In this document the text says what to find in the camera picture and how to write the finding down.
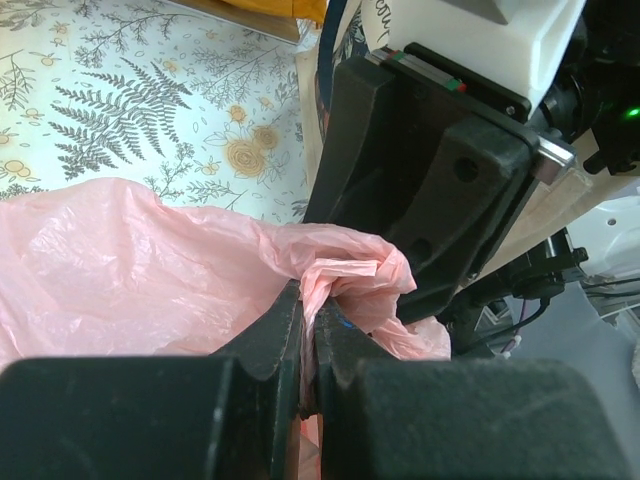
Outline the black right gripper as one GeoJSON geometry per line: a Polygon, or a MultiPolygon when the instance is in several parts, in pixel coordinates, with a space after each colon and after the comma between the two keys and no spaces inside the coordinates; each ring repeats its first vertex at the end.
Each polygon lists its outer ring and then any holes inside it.
{"type": "Polygon", "coordinates": [[[413,44],[342,62],[308,223],[372,233],[407,257],[412,323],[438,315],[498,251],[535,188],[574,158],[529,107],[413,44]]]}

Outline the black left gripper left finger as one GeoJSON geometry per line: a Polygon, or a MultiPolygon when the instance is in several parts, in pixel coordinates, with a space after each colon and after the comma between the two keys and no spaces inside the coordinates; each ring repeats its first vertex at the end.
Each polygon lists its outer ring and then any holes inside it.
{"type": "Polygon", "coordinates": [[[302,305],[205,356],[33,358],[1,376],[5,479],[294,479],[302,305]]]}

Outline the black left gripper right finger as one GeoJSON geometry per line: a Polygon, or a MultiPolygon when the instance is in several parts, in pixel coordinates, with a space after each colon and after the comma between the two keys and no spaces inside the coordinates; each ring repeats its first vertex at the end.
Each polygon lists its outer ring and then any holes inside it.
{"type": "Polygon", "coordinates": [[[325,479],[628,479],[586,379],[547,360],[402,361],[327,303],[315,320],[325,479]]]}

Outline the pink plastic bag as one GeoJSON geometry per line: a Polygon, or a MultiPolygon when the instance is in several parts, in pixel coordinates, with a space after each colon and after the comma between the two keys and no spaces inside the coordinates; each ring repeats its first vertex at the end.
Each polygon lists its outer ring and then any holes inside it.
{"type": "Polygon", "coordinates": [[[451,356],[434,318],[414,326],[397,318],[415,283],[404,255],[381,238],[172,208],[138,183],[99,179],[1,204],[1,376],[33,358],[205,356],[291,281],[302,305],[299,405],[328,300],[399,360],[451,356]]]}

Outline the beige canvas tote bag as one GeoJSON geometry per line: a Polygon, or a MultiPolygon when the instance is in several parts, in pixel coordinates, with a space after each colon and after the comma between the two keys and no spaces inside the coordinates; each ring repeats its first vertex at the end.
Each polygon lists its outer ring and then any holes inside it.
{"type": "Polygon", "coordinates": [[[319,170],[335,68],[344,60],[386,46],[391,5],[375,0],[330,1],[315,45],[295,57],[309,192],[319,170]]]}

